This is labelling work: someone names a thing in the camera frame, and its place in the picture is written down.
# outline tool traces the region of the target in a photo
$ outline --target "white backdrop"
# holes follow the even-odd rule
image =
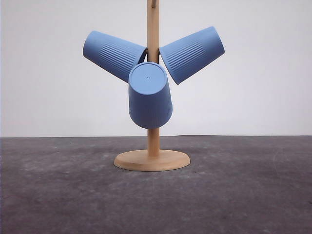
[[[225,47],[180,85],[168,75],[161,135],[312,134],[312,1],[160,1],[160,46],[213,25]],[[146,45],[146,0],[1,1],[2,137],[146,135],[127,84],[83,57],[92,30]]]

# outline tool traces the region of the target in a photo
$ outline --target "floor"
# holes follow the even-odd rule
[[[312,136],[167,136],[191,164],[113,165],[145,137],[1,139],[2,234],[312,234]]]

